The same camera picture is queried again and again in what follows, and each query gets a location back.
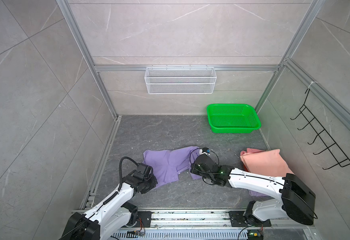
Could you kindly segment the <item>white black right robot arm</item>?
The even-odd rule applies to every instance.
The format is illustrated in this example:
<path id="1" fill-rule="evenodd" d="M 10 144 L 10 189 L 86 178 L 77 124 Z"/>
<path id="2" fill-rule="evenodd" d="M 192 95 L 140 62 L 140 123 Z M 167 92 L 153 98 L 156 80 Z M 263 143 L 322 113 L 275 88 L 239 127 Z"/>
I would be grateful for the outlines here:
<path id="1" fill-rule="evenodd" d="M 251 201 L 246 211 L 235 220 L 249 226 L 261 226 L 272 219 L 290 218 L 306 226 L 312 226 L 317 215 L 315 193 L 296 175 L 270 177 L 245 172 L 227 165 L 219 166 L 207 153 L 202 153 L 191 163 L 191 173 L 209 180 L 211 185 L 255 191 L 271 199 Z"/>

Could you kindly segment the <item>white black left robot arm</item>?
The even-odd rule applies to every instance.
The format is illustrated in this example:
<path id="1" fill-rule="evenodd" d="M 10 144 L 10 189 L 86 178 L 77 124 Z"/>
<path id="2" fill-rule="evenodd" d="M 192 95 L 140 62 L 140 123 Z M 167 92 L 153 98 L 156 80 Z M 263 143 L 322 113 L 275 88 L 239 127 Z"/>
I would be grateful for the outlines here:
<path id="1" fill-rule="evenodd" d="M 74 213 L 68 220 L 61 240 L 107 240 L 123 226 L 138 221 L 138 207 L 129 203 L 137 193 L 155 188 L 157 180 L 151 167 L 139 167 L 120 176 L 120 183 L 106 198 L 83 214 Z"/>

